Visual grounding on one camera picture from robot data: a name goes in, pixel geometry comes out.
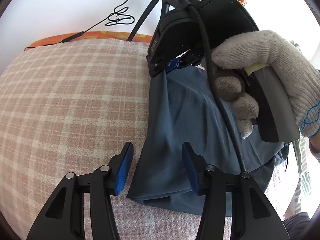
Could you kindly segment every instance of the person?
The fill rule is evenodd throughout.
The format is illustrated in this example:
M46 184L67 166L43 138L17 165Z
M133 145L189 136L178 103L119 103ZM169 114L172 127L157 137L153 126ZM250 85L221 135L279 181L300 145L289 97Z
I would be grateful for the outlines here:
M309 138L310 151L320 161L320 72L301 52L273 31L264 30L225 40L212 52L212 61L222 69L269 64L284 85L301 135ZM217 78L215 83L218 89L239 91L234 79ZM244 93L230 105L242 137L249 136L251 119L259 114L258 103Z

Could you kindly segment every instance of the silver screw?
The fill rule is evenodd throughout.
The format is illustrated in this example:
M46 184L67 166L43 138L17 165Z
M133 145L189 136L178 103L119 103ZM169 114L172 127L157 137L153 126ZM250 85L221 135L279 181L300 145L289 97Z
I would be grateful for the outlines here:
M213 165L207 165L206 168L205 168L207 171L214 171L216 169L215 166Z
M108 170L110 170L110 167L108 165L103 165L100 167L100 170L101 171L108 171Z
M66 174L66 178L67 179L72 179L73 177L74 177L74 173L73 172L68 172L67 174Z
M241 176L242 176L243 178L245 178L245 179L250 178L250 174L247 173L247 172L243 172L243 173L241 174Z

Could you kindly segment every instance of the plaid mattress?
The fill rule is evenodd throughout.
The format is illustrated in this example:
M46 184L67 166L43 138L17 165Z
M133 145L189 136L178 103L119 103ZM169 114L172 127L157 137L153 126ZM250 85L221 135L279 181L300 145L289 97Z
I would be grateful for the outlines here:
M134 145L131 170L111 198L121 239L195 239L199 216L126 198L147 134L147 48L115 39L38 47L0 76L0 210L21 239L67 172L94 171L126 141Z

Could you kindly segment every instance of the plaid bedspread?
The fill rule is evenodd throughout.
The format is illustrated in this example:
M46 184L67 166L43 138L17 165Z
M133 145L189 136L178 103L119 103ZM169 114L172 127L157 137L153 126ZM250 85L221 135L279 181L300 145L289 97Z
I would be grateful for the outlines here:
M199 216L126 198L147 134L147 48L115 39L38 47L0 76L0 210L21 239L67 172L94 171L126 141L134 158L124 191L112 197L121 239L195 239Z

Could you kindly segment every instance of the forearm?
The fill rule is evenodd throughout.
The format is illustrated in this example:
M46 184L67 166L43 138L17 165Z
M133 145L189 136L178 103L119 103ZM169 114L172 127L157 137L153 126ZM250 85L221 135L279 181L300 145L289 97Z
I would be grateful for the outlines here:
M310 151L320 161L320 133L309 139Z

